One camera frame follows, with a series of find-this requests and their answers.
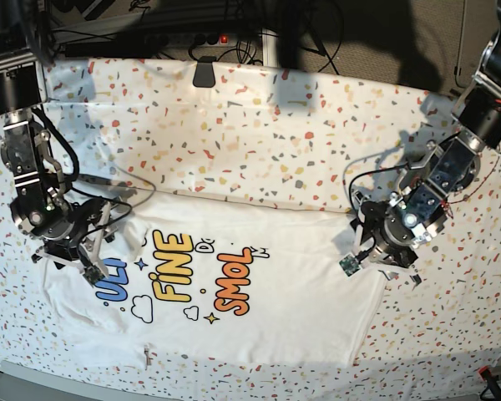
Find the white metal stand post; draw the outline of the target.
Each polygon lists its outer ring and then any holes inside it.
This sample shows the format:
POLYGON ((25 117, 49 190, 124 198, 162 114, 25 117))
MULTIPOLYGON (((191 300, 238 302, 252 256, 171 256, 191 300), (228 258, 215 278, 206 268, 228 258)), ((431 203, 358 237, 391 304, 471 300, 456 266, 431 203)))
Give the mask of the white metal stand post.
POLYGON ((277 34, 270 29, 263 28, 261 30, 261 42, 263 65, 266 67, 278 68, 279 62, 277 58, 277 34))

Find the black table clamp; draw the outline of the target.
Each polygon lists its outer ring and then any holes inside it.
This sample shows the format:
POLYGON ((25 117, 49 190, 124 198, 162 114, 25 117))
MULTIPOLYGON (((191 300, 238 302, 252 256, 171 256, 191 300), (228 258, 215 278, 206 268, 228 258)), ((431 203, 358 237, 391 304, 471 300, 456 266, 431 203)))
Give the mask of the black table clamp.
POLYGON ((202 56, 196 64, 193 85, 196 88, 210 89, 215 86, 215 73, 213 63, 216 61, 214 56, 202 56))

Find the terrazzo patterned tablecloth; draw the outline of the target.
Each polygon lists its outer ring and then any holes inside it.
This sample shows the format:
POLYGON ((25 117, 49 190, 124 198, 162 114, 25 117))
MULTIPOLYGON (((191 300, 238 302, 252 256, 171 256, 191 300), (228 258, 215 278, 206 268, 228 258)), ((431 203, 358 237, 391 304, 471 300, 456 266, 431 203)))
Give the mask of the terrazzo patterned tablecloth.
MULTIPOLYGON (((349 216, 347 190, 388 195, 393 166, 453 134, 449 99, 390 84, 289 70, 93 59, 45 74, 48 117, 80 160, 78 186, 135 210, 166 193, 349 216)), ((3 121, 0 119, 0 144, 3 121)), ((419 248, 422 283, 388 281, 353 362, 226 363, 150 354, 142 368, 88 366, 42 293, 38 243, 14 225, 0 159, 0 363, 53 378, 185 400, 425 400, 479 393, 501 359, 501 153, 450 201, 442 233, 419 248)))

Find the red clamp bottom right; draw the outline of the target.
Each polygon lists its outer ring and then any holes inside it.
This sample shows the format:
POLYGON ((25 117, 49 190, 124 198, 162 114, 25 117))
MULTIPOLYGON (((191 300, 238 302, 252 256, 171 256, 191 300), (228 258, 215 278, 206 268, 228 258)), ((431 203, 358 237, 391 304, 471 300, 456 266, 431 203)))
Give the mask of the red clamp bottom right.
POLYGON ((486 384, 485 389, 479 395, 479 399, 483 401, 501 401, 501 388, 496 378, 491 374, 489 367, 485 366, 480 368, 478 374, 486 384))

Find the white printed T-shirt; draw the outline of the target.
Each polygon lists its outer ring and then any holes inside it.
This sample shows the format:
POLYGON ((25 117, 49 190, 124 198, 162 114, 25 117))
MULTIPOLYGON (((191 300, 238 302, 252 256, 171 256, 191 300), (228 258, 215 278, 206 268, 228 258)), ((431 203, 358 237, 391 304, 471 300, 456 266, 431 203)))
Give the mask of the white printed T-shirt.
POLYGON ((102 247, 106 278, 45 263, 41 290, 88 366, 167 352, 346 367, 385 288, 377 270, 342 270, 353 242, 341 213, 158 193, 102 247))

